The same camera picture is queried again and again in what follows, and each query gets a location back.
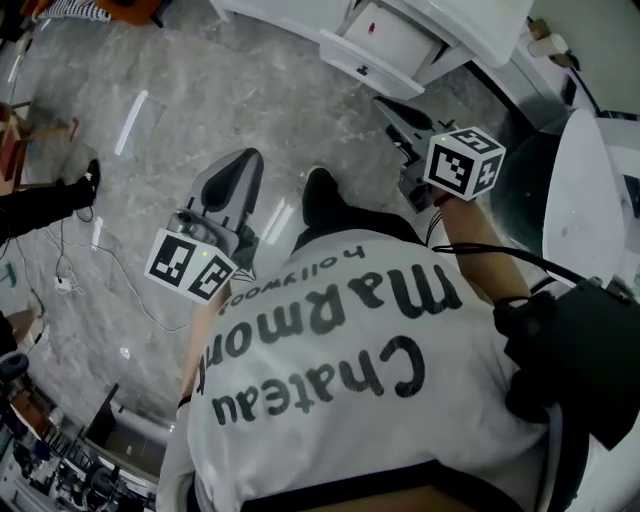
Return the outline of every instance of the white t-shirt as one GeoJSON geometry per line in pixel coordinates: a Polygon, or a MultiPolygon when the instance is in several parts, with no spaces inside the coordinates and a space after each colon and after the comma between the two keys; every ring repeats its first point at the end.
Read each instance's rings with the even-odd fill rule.
{"type": "Polygon", "coordinates": [[[492,307],[429,249],[362,233],[317,240],[227,301],[160,512],[186,511],[192,485],[202,511],[232,512],[434,460],[533,508],[546,429],[504,405],[517,368],[492,307]]]}

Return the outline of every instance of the black and white marker cube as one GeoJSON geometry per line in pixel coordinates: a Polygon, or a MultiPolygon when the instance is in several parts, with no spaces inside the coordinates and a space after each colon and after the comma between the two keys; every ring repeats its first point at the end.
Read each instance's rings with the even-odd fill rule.
{"type": "Polygon", "coordinates": [[[238,266],[217,247],[160,229],[144,275],[200,304],[208,304],[238,266]]]}
{"type": "Polygon", "coordinates": [[[491,190],[506,148],[479,128],[431,137],[424,180],[465,200],[491,190]]]}

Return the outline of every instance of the black strap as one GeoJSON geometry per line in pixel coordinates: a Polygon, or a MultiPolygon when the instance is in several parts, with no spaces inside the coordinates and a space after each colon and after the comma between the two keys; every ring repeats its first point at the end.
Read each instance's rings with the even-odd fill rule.
{"type": "MultiPolygon", "coordinates": [[[[448,496],[477,512],[522,512],[518,504],[505,493],[471,475],[449,469],[437,461],[425,462],[407,468],[393,469],[283,492],[247,501],[242,512],[278,510],[295,512],[344,503],[391,492],[434,486],[448,496]]],[[[200,512],[195,481],[189,489],[188,512],[200,512]]]]}

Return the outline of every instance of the cable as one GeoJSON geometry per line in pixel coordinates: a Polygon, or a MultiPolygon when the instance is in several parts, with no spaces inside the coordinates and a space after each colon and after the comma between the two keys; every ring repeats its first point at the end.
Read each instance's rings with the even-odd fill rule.
{"type": "Polygon", "coordinates": [[[548,286],[551,283],[555,283],[555,282],[556,282],[556,280],[553,277],[551,277],[551,276],[545,277],[542,281],[540,281],[539,283],[534,284],[531,287],[531,295],[535,295],[540,290],[542,290],[545,286],[548,286]]]}
{"type": "Polygon", "coordinates": [[[60,266],[60,260],[64,256],[64,219],[60,221],[60,257],[58,258],[58,262],[56,263],[56,277],[58,278],[58,282],[61,283],[60,274],[58,273],[58,267],[60,266]]]}
{"type": "MultiPolygon", "coordinates": [[[[48,233],[51,238],[56,239],[56,236],[53,234],[53,232],[48,227],[44,228],[43,231],[48,233]]],[[[49,238],[47,236],[45,236],[45,238],[47,240],[49,240],[49,242],[51,242],[53,245],[56,245],[54,240],[52,240],[51,238],[49,238]]],[[[120,263],[120,260],[118,259],[118,257],[115,254],[113,254],[113,252],[111,252],[110,250],[105,249],[104,247],[100,247],[99,245],[81,245],[81,244],[76,244],[76,243],[65,242],[62,239],[58,239],[58,241],[60,241],[63,245],[70,245],[70,246],[73,246],[73,247],[80,247],[81,249],[96,249],[98,251],[102,251],[104,253],[107,253],[109,256],[111,256],[113,258],[113,260],[120,267],[120,271],[122,272],[122,275],[124,276],[124,280],[127,283],[127,286],[129,286],[129,288],[131,288],[131,291],[135,294],[136,298],[138,299],[138,302],[140,303],[140,307],[142,308],[142,312],[145,314],[145,316],[147,318],[149,318],[149,320],[151,320],[153,323],[155,323],[163,331],[165,331],[167,333],[170,333],[170,334],[173,334],[173,333],[176,333],[178,331],[181,331],[182,329],[186,329],[187,327],[189,327],[189,324],[186,324],[186,325],[183,325],[181,327],[177,327],[175,329],[169,329],[168,327],[165,327],[162,323],[160,323],[158,320],[156,320],[147,311],[147,308],[145,307],[144,303],[142,302],[142,298],[140,297],[140,294],[138,293],[138,291],[131,284],[131,281],[129,280],[129,276],[127,276],[127,273],[125,272],[124,267],[122,266],[122,263],[120,263]]]]}
{"type": "Polygon", "coordinates": [[[522,251],[520,249],[512,249],[510,247],[499,247],[497,245],[487,245],[487,244],[476,244],[476,243],[464,243],[464,244],[453,244],[453,245],[438,245],[434,247],[433,252],[441,252],[443,254],[483,254],[483,253],[493,253],[493,252],[501,252],[504,254],[508,254],[509,256],[513,256],[514,258],[521,259],[523,261],[527,261],[536,265],[548,272],[553,274],[557,274],[560,277],[567,279],[573,283],[579,283],[584,281],[584,277],[575,272],[561,267],[556,263],[545,260],[544,258],[540,258],[534,254],[531,254],[527,251],[522,251]]]}
{"type": "Polygon", "coordinates": [[[427,247],[429,247],[429,240],[431,239],[431,235],[433,234],[434,230],[436,229],[436,226],[441,220],[442,220],[442,212],[438,210],[433,215],[433,217],[431,217],[431,222],[429,222],[429,229],[427,230],[427,239],[424,242],[424,244],[427,247]]]}
{"type": "MultiPolygon", "coordinates": [[[[22,263],[24,264],[24,277],[27,280],[27,284],[29,285],[29,289],[31,290],[31,293],[33,293],[34,297],[36,298],[36,300],[40,304],[40,309],[42,310],[42,313],[41,313],[40,316],[42,317],[42,316],[44,316],[44,313],[46,311],[45,307],[44,307],[44,303],[42,302],[42,299],[38,295],[38,292],[36,292],[36,289],[31,284],[31,280],[29,279],[29,272],[27,271],[27,258],[25,257],[24,252],[22,252],[22,247],[20,247],[20,242],[18,241],[17,238],[16,238],[16,245],[18,246],[18,250],[20,251],[20,254],[22,255],[22,263]]],[[[40,334],[38,334],[36,336],[36,339],[34,340],[33,345],[31,345],[29,350],[27,350],[27,353],[25,354],[27,357],[29,357],[29,354],[31,353],[33,348],[38,344],[38,342],[42,338],[42,335],[44,334],[44,331],[46,329],[47,329],[47,326],[45,325],[44,320],[43,320],[42,321],[42,330],[40,331],[40,334]]]]}

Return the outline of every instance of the black shoe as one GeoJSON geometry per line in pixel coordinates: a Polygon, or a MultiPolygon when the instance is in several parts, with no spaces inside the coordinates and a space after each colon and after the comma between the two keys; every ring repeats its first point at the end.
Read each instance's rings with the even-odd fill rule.
{"type": "Polygon", "coordinates": [[[302,194],[302,217],[305,224],[309,227],[325,224],[345,206],[332,174],[324,167],[313,169],[302,194]]]}
{"type": "Polygon", "coordinates": [[[75,183],[81,196],[79,200],[83,205],[82,208],[91,206],[94,203],[98,193],[98,185],[100,185],[100,164],[94,158],[89,162],[89,167],[87,167],[87,172],[84,173],[84,176],[75,183]]]}

